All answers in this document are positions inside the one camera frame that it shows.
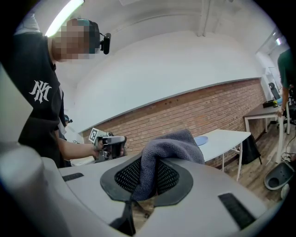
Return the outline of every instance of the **wooden floor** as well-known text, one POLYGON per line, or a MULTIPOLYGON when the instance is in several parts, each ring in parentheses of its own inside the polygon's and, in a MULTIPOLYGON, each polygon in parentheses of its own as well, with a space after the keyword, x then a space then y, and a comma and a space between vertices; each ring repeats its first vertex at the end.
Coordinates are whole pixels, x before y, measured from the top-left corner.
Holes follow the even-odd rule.
MULTIPOLYGON (((290 134, 284 134, 283 151, 286 150, 288 142, 295 136, 295 132, 295 126, 292 125, 290 134)), ((295 140, 296 139, 289 144, 287 152, 296 153, 295 140)), ((269 126, 268 132, 263 134, 259 139, 257 146, 261 153, 262 165, 260 164, 259 159, 256 159, 249 164, 242 165, 239 183, 259 197, 268 208, 271 208, 281 200, 281 189, 271 191, 264 186, 264 178, 266 174, 277 165, 274 162, 278 148, 278 129, 276 125, 269 126)), ((224 172, 230 175, 234 180, 236 180, 237 170, 238 160, 233 161, 224 168, 224 172)), ((154 199, 139 202, 144 210, 141 210, 138 206, 133 207, 133 219, 136 231, 145 224, 149 214, 153 212, 153 202, 154 199)))

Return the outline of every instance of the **white table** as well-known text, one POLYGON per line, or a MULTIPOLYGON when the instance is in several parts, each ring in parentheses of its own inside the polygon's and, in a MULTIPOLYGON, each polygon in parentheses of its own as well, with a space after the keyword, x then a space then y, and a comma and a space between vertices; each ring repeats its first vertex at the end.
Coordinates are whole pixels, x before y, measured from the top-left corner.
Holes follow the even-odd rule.
MULTIPOLYGON (((265 119, 265 132, 267 132, 267 118, 276 118, 279 123, 279 139, 277 146, 276 163, 281 162, 281 154, 283 150, 283 136, 284 136, 284 117, 278 117, 277 111, 279 107, 267 107, 263 108, 262 105, 257 106, 247 115, 245 115, 246 131, 250 131, 249 120, 250 119, 265 119)), ((290 134, 290 113, 288 103, 286 105, 287 112, 287 134, 290 134)))
POLYGON ((204 161, 206 162, 222 155, 222 171, 224 172, 224 153, 233 150, 235 153, 240 154, 239 169, 236 177, 236 181, 238 181, 241 172, 242 142, 250 135, 250 132, 220 129, 203 134, 202 136, 208 137, 208 142, 199 146, 203 153, 204 161))

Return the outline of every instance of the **black mesh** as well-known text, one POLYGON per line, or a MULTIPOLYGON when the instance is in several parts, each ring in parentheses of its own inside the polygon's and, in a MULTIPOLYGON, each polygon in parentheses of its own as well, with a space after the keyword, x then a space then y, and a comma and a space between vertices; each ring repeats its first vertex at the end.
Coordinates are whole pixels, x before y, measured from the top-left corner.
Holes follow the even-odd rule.
POLYGON ((126 191, 133 193, 139 183, 141 159, 137 159, 115 175, 115 182, 126 191))
POLYGON ((163 162, 158 162, 157 193, 162 194, 174 187, 179 181, 179 174, 163 162))

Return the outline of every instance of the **ceiling beam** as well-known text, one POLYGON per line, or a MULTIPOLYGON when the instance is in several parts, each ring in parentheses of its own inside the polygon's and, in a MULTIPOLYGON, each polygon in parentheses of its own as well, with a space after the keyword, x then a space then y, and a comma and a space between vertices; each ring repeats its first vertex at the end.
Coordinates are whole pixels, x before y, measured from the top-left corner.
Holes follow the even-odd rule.
POLYGON ((209 0, 209 8, 208 8, 208 12, 207 12, 207 18, 206 18, 205 24, 204 24, 203 36, 206 36, 206 29, 207 29, 207 25, 208 25, 209 16, 212 13, 213 2, 214 2, 213 0, 209 0))
POLYGON ((225 11, 225 8, 226 8, 226 0, 224 0, 224 2, 222 4, 222 9, 219 11, 220 12, 220 15, 219 15, 219 18, 218 18, 218 20, 216 22, 216 25, 214 26, 213 33, 216 33, 216 31, 217 31, 217 28, 219 26, 219 23, 220 23, 220 20, 221 20, 222 15, 223 15, 223 13, 225 11))
POLYGON ((197 31, 198 37, 202 35, 202 30, 203 30, 204 1, 205 0, 202 0, 202 10, 200 11, 199 25, 198 25, 198 31, 197 31))

